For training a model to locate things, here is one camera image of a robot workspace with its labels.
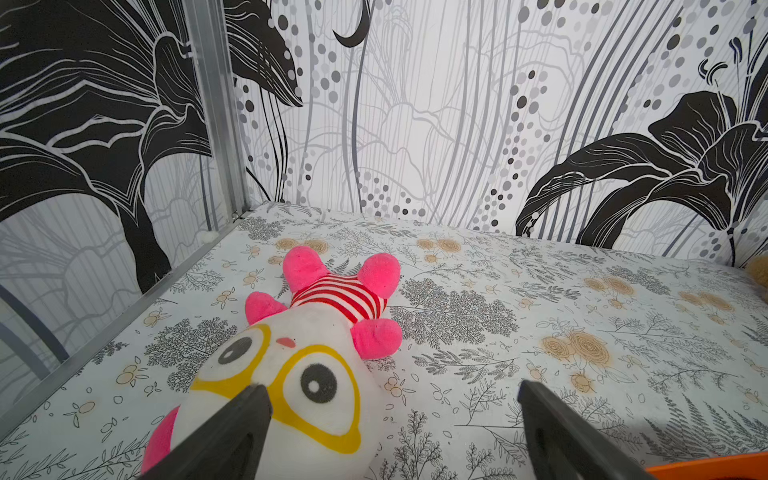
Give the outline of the floral table mat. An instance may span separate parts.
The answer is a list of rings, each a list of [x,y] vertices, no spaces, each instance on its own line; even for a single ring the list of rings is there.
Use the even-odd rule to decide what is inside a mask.
[[[370,364],[385,394],[370,479],[529,479],[520,382],[544,383],[640,464],[767,448],[767,305],[740,269],[265,205],[205,254],[1,442],[5,479],[132,479],[150,434],[248,294],[289,299],[306,245],[337,274],[396,256]]]

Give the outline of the orange storage box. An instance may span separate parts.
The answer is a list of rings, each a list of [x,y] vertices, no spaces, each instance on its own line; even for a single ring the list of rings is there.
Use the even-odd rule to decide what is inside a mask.
[[[647,472],[664,480],[767,480],[768,453],[678,462],[652,467]]]

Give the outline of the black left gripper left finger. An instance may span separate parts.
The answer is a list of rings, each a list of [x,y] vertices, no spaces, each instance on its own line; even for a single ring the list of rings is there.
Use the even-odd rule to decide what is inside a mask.
[[[256,476],[272,405],[267,389],[250,385],[171,448],[177,409],[158,425],[147,444],[143,479],[253,479]]]

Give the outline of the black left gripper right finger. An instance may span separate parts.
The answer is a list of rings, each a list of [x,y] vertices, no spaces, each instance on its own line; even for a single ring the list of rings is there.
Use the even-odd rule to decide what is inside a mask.
[[[652,476],[544,384],[524,380],[517,400],[538,479],[650,479]]]

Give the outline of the brown teddy bear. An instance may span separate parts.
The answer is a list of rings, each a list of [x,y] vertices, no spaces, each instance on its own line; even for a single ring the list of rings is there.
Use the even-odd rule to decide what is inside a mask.
[[[759,286],[768,287],[768,255],[755,256],[748,261],[745,271]]]

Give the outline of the pink white plush toy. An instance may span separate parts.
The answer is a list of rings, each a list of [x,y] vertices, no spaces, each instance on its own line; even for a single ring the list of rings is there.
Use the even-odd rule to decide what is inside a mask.
[[[387,253],[364,261],[352,276],[332,273],[310,247],[284,257],[289,304],[251,293],[247,327],[203,363],[175,409],[177,447],[250,385],[267,389],[272,405],[253,479],[360,479],[382,438],[385,395],[368,362],[402,343],[385,317],[400,281]]]

